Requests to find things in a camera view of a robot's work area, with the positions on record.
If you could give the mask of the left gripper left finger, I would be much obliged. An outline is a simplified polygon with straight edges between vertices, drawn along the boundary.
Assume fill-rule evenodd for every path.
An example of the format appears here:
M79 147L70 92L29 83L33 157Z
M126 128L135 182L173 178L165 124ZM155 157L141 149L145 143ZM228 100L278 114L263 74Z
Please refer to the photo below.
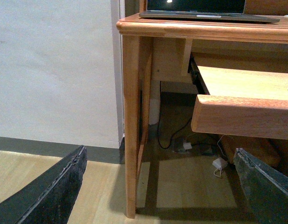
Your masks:
M87 149L79 146L0 203L0 224L66 224L82 186Z

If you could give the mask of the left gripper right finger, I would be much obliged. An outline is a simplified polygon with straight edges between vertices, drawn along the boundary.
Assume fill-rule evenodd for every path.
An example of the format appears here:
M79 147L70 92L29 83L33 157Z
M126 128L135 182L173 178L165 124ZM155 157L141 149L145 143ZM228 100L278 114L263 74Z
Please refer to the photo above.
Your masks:
M237 148L234 164L241 188L261 224L288 224L288 177Z

